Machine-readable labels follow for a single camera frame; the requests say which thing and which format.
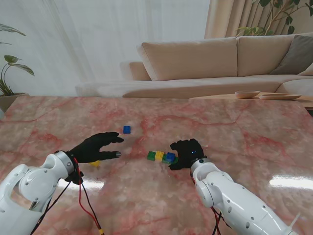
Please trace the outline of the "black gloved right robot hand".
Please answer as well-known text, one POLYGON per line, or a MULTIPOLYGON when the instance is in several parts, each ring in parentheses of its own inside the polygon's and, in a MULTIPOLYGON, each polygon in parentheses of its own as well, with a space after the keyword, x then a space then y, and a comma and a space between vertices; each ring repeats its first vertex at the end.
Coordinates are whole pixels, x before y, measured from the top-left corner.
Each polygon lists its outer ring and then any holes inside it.
POLYGON ((171 170, 190 168, 197 160, 207 158, 196 139, 174 142, 170 148, 178 154, 178 161, 169 165, 171 170))

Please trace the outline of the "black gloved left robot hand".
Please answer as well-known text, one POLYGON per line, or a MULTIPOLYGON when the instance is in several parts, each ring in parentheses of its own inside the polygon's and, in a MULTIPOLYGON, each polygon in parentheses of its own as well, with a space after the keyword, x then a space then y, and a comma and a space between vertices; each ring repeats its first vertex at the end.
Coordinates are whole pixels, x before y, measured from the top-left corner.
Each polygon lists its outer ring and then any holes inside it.
POLYGON ((92 135, 82 143, 67 152, 69 157, 75 158, 78 163, 92 163, 116 159, 121 156, 119 151, 100 151, 104 146, 111 143, 122 143, 123 138, 117 132, 105 132, 92 135))

